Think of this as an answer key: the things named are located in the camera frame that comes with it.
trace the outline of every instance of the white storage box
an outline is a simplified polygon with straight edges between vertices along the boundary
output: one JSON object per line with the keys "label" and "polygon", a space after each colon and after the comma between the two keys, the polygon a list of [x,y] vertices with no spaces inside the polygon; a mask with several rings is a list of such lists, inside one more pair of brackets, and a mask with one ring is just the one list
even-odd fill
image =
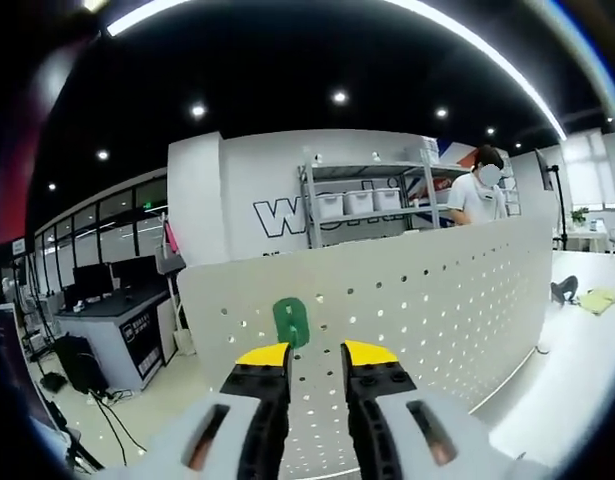
{"label": "white storage box", "polygon": [[376,188],[374,190],[374,210],[385,212],[400,210],[400,188]]}
{"label": "white storage box", "polygon": [[318,212],[321,220],[342,217],[343,215],[343,194],[327,193],[316,196]]}
{"label": "white storage box", "polygon": [[345,214],[360,215],[373,212],[373,193],[373,190],[354,190],[345,193]]}

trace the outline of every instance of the black ceiling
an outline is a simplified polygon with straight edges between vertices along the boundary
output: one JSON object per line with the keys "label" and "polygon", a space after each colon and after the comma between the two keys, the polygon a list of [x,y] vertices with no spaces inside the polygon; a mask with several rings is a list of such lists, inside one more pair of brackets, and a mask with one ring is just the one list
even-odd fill
{"label": "black ceiling", "polygon": [[[523,148],[557,142],[537,107],[484,54],[399,7],[378,0],[201,3],[102,36],[87,49],[43,133],[31,229],[104,188],[166,166],[172,141],[216,130],[225,138],[390,130],[509,151],[517,141]],[[557,117],[590,111],[565,123],[566,131],[602,125],[580,69],[521,2],[433,4],[497,48]],[[349,94],[344,107],[330,100],[337,88]],[[198,122],[189,115],[197,101],[208,110]],[[449,110],[442,121],[434,116],[441,105]],[[493,139],[485,133],[490,125]],[[109,161],[97,161],[98,149],[110,152]],[[55,192],[47,191],[50,181]]]}

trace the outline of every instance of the cable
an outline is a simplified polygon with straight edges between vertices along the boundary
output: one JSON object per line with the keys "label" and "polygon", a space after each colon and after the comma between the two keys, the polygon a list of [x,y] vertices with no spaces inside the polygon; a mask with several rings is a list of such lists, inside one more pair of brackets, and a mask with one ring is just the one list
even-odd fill
{"label": "cable", "polygon": [[90,390],[89,393],[94,398],[96,405],[98,405],[98,408],[100,409],[100,413],[103,414],[103,417],[105,417],[105,420],[107,420],[107,423],[109,424],[109,428],[111,428],[111,431],[114,433],[114,437],[116,437],[116,441],[118,442],[118,445],[120,446],[120,453],[123,456],[123,465],[127,466],[127,456],[125,455],[125,447],[123,445],[123,442],[120,441],[120,437],[118,436],[118,433],[116,433],[116,429],[112,425],[111,420],[109,420],[109,417],[103,410],[103,407],[101,407],[101,404],[103,403],[98,399],[98,396],[93,391]]}
{"label": "cable", "polygon": [[131,436],[131,433],[129,433],[129,430],[127,430],[127,428],[125,427],[125,424],[122,422],[122,420],[120,418],[118,418],[118,415],[116,415],[116,412],[114,412],[114,410],[109,406],[109,405],[105,405],[105,403],[103,403],[98,397],[95,397],[96,401],[100,403],[100,405],[102,405],[103,407],[105,407],[106,409],[108,409],[111,414],[114,416],[114,418],[116,419],[116,421],[120,424],[120,428],[123,429],[123,431],[127,434],[127,436],[129,437],[129,439],[133,442],[134,445],[136,445],[138,448],[142,449],[143,451],[147,451],[147,449],[145,447],[143,447],[140,443],[138,443],[134,437]]}

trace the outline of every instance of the white pegboard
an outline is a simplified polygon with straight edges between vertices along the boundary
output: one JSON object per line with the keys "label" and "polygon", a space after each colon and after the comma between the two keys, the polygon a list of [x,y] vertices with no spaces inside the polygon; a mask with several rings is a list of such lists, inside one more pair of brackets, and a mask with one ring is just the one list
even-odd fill
{"label": "white pegboard", "polygon": [[551,228],[516,217],[335,247],[194,267],[179,276],[206,381],[276,342],[272,306],[295,297],[311,339],[294,352],[285,478],[357,466],[347,434],[340,344],[388,347],[415,382],[468,408],[535,345],[551,270]]}

